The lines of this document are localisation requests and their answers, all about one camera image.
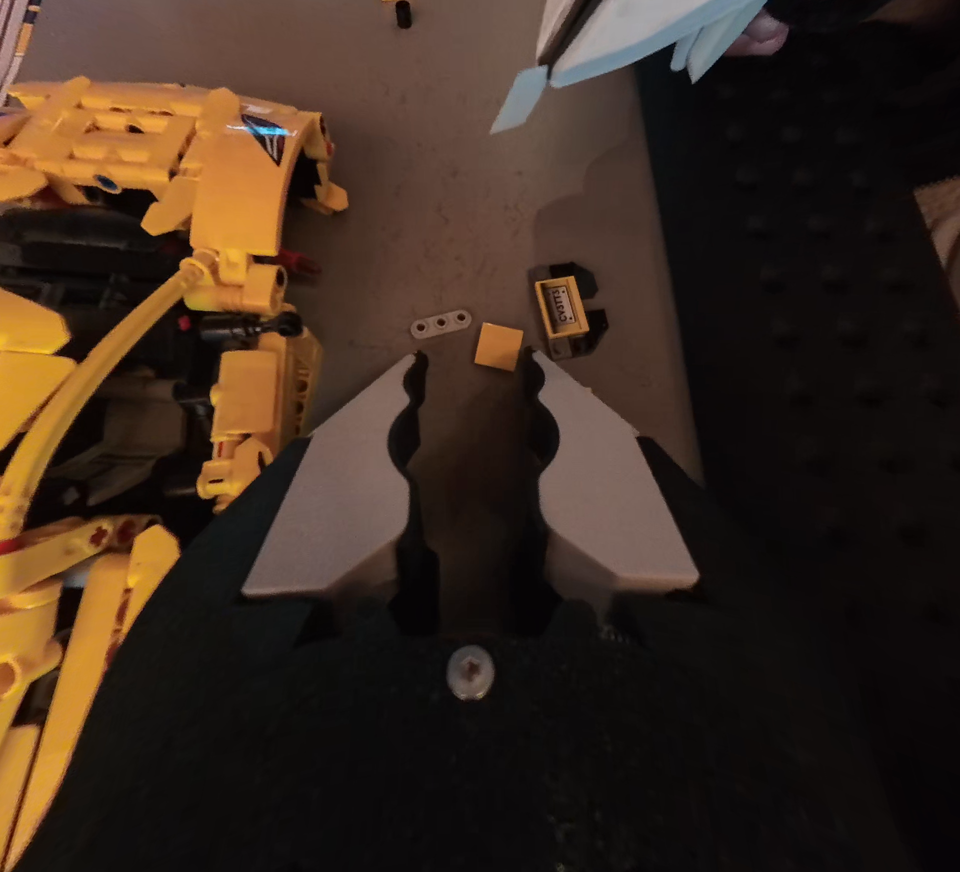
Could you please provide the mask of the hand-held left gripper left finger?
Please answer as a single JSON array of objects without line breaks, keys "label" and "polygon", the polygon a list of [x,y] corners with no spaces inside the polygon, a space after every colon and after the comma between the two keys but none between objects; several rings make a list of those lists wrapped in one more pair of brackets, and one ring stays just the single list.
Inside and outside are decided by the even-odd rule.
[{"label": "hand-held left gripper left finger", "polygon": [[405,355],[309,435],[244,596],[429,605],[429,546],[410,470],[427,370],[425,353]]}]

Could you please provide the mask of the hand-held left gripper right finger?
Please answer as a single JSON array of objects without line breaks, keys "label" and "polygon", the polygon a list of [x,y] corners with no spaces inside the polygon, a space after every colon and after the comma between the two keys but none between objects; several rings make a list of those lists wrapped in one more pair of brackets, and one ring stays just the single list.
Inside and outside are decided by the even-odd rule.
[{"label": "hand-held left gripper right finger", "polygon": [[693,589],[700,572],[641,435],[538,350],[522,359],[531,503],[523,583],[604,616],[630,594]]}]

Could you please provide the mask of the small pale sticker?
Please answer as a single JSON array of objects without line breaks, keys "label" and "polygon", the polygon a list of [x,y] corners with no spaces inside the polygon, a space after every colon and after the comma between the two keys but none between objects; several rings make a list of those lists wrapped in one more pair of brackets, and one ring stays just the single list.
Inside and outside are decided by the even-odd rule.
[{"label": "small pale sticker", "polygon": [[528,67],[516,74],[490,126],[489,134],[505,133],[527,122],[546,90],[549,79],[549,64]]}]

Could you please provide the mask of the yellow licence plate brick assembly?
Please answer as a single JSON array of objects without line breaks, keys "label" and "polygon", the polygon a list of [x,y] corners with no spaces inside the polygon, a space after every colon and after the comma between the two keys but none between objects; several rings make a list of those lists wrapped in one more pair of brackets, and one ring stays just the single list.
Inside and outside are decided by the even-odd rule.
[{"label": "yellow licence plate brick assembly", "polygon": [[591,356],[609,330],[606,310],[589,306],[599,292],[594,272],[568,261],[534,266],[529,280],[549,358],[560,362]]}]

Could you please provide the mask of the yellow toy brick car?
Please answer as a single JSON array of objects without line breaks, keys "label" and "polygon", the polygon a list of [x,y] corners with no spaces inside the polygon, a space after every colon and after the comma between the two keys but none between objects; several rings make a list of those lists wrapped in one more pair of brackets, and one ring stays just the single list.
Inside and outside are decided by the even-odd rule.
[{"label": "yellow toy brick car", "polygon": [[2,109],[2,870],[176,564],[298,436],[322,347],[290,206],[334,215],[323,115],[184,84],[27,83]]}]

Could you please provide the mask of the sticker sheet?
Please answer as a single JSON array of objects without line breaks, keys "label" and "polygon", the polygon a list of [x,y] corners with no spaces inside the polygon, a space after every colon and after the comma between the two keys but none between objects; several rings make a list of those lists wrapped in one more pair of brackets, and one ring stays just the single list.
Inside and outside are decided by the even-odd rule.
[{"label": "sticker sheet", "polygon": [[1,106],[29,49],[43,0],[1,0]]}]

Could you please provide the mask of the grey desk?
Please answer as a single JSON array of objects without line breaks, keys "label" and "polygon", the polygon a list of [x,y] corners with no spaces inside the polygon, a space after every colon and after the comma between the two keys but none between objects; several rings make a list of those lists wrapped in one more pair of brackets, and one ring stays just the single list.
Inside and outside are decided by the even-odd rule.
[{"label": "grey desk", "polygon": [[442,627],[492,631],[522,523],[522,393],[474,350],[483,322],[539,343],[530,268],[594,273],[609,331],[571,375],[696,480],[701,462],[634,75],[550,90],[491,135],[544,0],[410,2],[402,30],[380,0],[45,0],[21,78],[227,87],[323,113],[349,207],[295,209],[284,235],[321,270],[290,289],[324,350],[308,427],[417,347],[415,319],[472,314],[421,344],[411,469]]}]

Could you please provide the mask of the yellow curved panel brick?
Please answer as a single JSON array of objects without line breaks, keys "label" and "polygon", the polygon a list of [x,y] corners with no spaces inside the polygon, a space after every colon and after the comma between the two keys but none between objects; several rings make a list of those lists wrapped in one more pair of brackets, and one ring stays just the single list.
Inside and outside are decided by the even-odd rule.
[{"label": "yellow curved panel brick", "polygon": [[483,322],[474,352],[474,364],[513,373],[523,348],[524,332],[520,328]]}]

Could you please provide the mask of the black dotted mat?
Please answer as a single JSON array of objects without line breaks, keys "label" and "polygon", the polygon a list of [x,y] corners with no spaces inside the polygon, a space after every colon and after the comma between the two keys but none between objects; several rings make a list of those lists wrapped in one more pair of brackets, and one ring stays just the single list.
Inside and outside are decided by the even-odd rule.
[{"label": "black dotted mat", "polygon": [[797,582],[918,870],[958,870],[958,43],[793,33],[635,67],[706,483]]}]

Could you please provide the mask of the light grey three-hole beam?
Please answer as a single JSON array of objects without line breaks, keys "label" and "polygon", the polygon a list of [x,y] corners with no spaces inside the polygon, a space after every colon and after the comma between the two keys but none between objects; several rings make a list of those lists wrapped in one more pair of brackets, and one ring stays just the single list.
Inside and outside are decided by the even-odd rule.
[{"label": "light grey three-hole beam", "polygon": [[472,323],[473,317],[466,309],[456,309],[414,320],[410,334],[415,340],[438,338],[466,330]]}]

